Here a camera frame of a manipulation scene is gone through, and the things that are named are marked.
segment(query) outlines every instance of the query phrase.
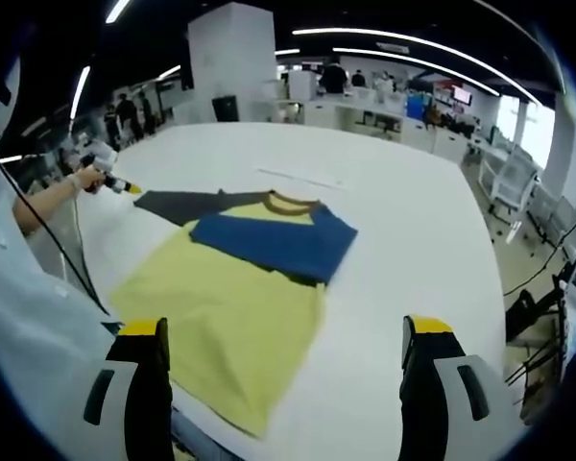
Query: dark gray sleeve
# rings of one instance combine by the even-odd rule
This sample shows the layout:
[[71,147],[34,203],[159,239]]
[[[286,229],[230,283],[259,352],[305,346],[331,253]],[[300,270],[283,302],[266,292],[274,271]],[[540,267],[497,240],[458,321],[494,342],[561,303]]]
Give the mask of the dark gray sleeve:
[[220,213],[236,206],[260,203],[268,194],[269,192],[227,194],[222,190],[217,194],[154,190],[145,193],[134,202],[134,205],[177,226],[183,226],[206,214]]

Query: hand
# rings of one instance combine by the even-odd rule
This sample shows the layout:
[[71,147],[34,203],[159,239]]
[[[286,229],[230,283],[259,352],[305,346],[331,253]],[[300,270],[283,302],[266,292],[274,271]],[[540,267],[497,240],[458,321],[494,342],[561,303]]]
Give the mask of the hand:
[[77,176],[79,181],[81,181],[81,187],[83,189],[93,187],[95,191],[98,190],[101,185],[103,185],[106,177],[105,173],[97,170],[92,165],[79,170],[77,173],[75,173],[75,176]]

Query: cable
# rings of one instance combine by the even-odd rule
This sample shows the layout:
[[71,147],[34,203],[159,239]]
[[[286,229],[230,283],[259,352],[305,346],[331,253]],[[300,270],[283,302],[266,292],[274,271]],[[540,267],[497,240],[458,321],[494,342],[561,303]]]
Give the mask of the cable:
[[530,283],[533,279],[535,279],[537,276],[539,276],[542,272],[544,272],[546,270],[546,266],[548,266],[548,263],[550,262],[550,260],[553,258],[553,256],[555,255],[555,253],[557,252],[557,250],[559,250],[561,248],[561,246],[563,245],[563,243],[565,242],[565,240],[569,237],[570,234],[572,234],[574,232],[574,230],[576,229],[576,223],[574,224],[574,226],[571,227],[570,230],[568,230],[563,237],[561,237],[561,239],[559,240],[559,243],[557,244],[557,246],[555,246],[553,253],[550,254],[550,256],[548,257],[548,259],[546,259],[546,261],[544,262],[544,265],[541,266],[541,268],[530,278],[528,278],[526,281],[524,281],[523,283],[521,283],[520,285],[515,286],[512,290],[508,291],[507,293],[504,293],[503,296],[504,298],[506,296],[510,296],[512,295],[514,292],[516,292],[518,289],[522,288],[523,286],[525,286],[526,284]]
[[536,360],[536,362],[533,363],[533,365],[531,365],[528,368],[525,368],[525,370],[518,375],[517,377],[514,378],[514,380],[510,383],[508,383],[508,386],[512,386],[515,382],[517,382],[521,377],[523,377],[524,375],[527,375],[529,372],[533,372],[534,370],[536,370],[537,368],[541,367],[543,364],[545,364],[546,362],[548,362],[548,360],[551,360],[555,357],[555,355],[557,355],[557,348],[552,349],[548,352],[548,354],[546,354],[545,356],[539,358],[538,360]]
[[77,200],[73,200],[74,206],[74,214],[75,214],[75,227],[77,228],[77,235],[79,236],[79,245],[81,246],[81,262],[84,266],[84,273],[87,279],[89,280],[89,288],[94,292],[94,296],[97,300],[100,301],[100,296],[98,296],[98,292],[96,291],[96,287],[94,286],[94,282],[92,281],[92,277],[89,274],[89,270],[87,269],[87,263],[85,262],[85,251],[84,251],[84,237],[81,234],[81,226],[79,225],[79,208],[77,206]]
[[98,299],[98,296],[96,295],[95,290],[90,290],[89,287],[87,286],[87,284],[85,283],[84,278],[81,276],[81,274],[79,273],[79,271],[75,267],[75,264],[73,263],[72,259],[70,258],[70,256],[68,255],[68,253],[66,252],[64,247],[61,245],[60,240],[56,237],[56,235],[53,233],[53,231],[51,229],[49,229],[49,226],[47,225],[45,220],[40,217],[40,215],[36,212],[35,208],[30,204],[30,202],[28,202],[28,199],[26,199],[26,196],[23,194],[23,192],[21,192],[19,187],[17,187],[17,185],[14,183],[13,179],[11,178],[9,173],[7,173],[7,171],[4,169],[4,166],[2,166],[2,164],[0,164],[0,171],[2,171],[2,174],[7,179],[7,181],[9,182],[9,184],[11,185],[12,189],[15,191],[17,196],[26,205],[26,207],[32,212],[32,214],[35,216],[35,218],[40,223],[40,225],[42,227],[44,227],[44,229],[47,231],[49,236],[51,236],[52,240],[55,242],[55,244],[58,246],[58,249],[60,250],[60,252],[64,256],[64,259],[66,259],[66,262],[68,262],[68,265],[70,266],[72,271],[75,273],[75,276],[77,276],[77,279],[79,279],[79,282],[81,283],[84,290],[87,292],[87,295],[92,299],[93,302],[95,302],[98,305],[98,307],[100,307],[100,309],[103,312],[105,312],[107,315],[109,315],[107,310],[103,307],[102,303]]
[[514,370],[512,372],[511,375],[509,375],[506,378],[506,383],[508,381],[510,381],[511,379],[513,379],[517,374],[519,374],[523,369],[526,369],[532,361],[534,361],[536,359],[536,357],[542,352],[544,351],[550,344],[552,344],[553,341],[556,341],[557,339],[559,339],[558,336],[555,336],[554,338],[550,338],[548,340],[546,340],[546,342],[537,350],[534,352],[533,355],[531,355],[529,358],[527,358],[527,360],[525,360],[522,365],[520,367],[518,367],[516,370]]

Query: white table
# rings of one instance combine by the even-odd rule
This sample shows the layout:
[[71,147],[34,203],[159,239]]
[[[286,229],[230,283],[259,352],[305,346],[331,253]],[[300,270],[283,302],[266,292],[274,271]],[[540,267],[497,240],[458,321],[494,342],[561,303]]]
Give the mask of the white table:
[[503,149],[493,147],[489,141],[480,135],[474,135],[469,140],[469,145],[477,149],[481,149],[485,154],[498,158],[501,161],[506,161],[510,154]]
[[468,143],[486,152],[492,151],[496,157],[500,155],[497,151],[501,151],[490,146],[484,138],[478,137],[477,141],[468,140],[462,134],[434,126],[427,128],[424,122],[407,117],[404,95],[400,95],[398,101],[387,100],[385,104],[378,104],[372,98],[361,99],[356,94],[352,96],[325,95],[310,101],[296,99],[272,101],[272,104],[294,103],[303,104],[304,125],[318,128],[353,132],[355,114],[358,112],[371,112],[394,118],[397,121],[398,131],[393,132],[393,141],[451,160],[457,164],[462,163],[468,151]]
[[[406,314],[448,322],[466,353],[501,376],[504,305],[495,256],[468,184],[449,161],[352,133],[239,123],[169,129],[123,152],[114,173],[144,189],[275,188],[318,198],[359,230],[328,287],[324,324],[264,440],[176,389],[175,404],[238,455],[396,459]],[[87,264],[103,294],[176,230],[126,195],[102,190],[79,202]]]

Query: window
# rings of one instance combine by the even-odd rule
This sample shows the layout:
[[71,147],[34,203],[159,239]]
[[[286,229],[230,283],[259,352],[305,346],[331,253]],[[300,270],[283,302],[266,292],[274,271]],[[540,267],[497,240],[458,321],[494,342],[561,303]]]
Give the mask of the window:
[[518,105],[518,98],[513,98],[512,96],[501,96],[501,101],[499,101],[496,125],[509,141],[514,141],[515,139]]
[[527,151],[542,169],[546,168],[554,128],[555,111],[545,106],[538,107],[534,103],[529,103],[525,132],[520,147]]

